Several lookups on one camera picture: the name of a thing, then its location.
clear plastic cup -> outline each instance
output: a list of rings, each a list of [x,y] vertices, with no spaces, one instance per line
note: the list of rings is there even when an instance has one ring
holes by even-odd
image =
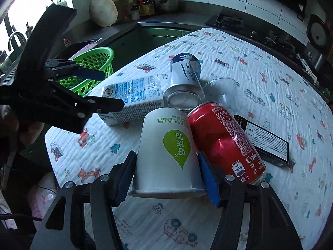
[[[237,112],[235,96],[237,94],[236,81],[232,78],[217,78],[203,86],[206,101],[214,101],[226,108],[230,114]]]

green plastic basket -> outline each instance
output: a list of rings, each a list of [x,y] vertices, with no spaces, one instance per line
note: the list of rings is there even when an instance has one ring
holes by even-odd
[[[82,65],[85,68],[92,70],[99,70],[105,73],[105,78],[113,73],[112,60],[114,51],[108,47],[95,48],[85,53],[80,54],[73,60],[76,64]],[[86,95],[91,89],[98,85],[101,81],[95,80],[82,80],[75,76],[58,81],[62,86],[70,89],[71,91],[79,94],[80,96]]]

red soda can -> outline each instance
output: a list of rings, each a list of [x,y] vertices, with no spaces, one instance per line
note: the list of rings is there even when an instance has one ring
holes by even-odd
[[[205,102],[193,109],[188,118],[196,146],[206,153],[211,163],[242,183],[256,185],[262,181],[265,164],[224,107]]]

green teardrop logo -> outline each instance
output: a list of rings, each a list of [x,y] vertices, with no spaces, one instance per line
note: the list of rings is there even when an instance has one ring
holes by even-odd
[[[183,169],[186,159],[191,151],[191,144],[187,136],[179,130],[172,130],[164,135],[163,144],[170,155]]]

pink towel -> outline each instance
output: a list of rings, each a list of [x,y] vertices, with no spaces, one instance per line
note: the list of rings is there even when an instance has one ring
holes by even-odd
[[[79,56],[80,54],[86,52],[86,51],[90,51],[91,49],[95,48],[97,46],[96,43],[89,43],[87,44],[85,47],[83,47],[81,50],[79,50],[76,54],[74,54],[73,56],[71,56],[69,58],[69,60],[73,60],[74,58],[76,58],[77,56]]]

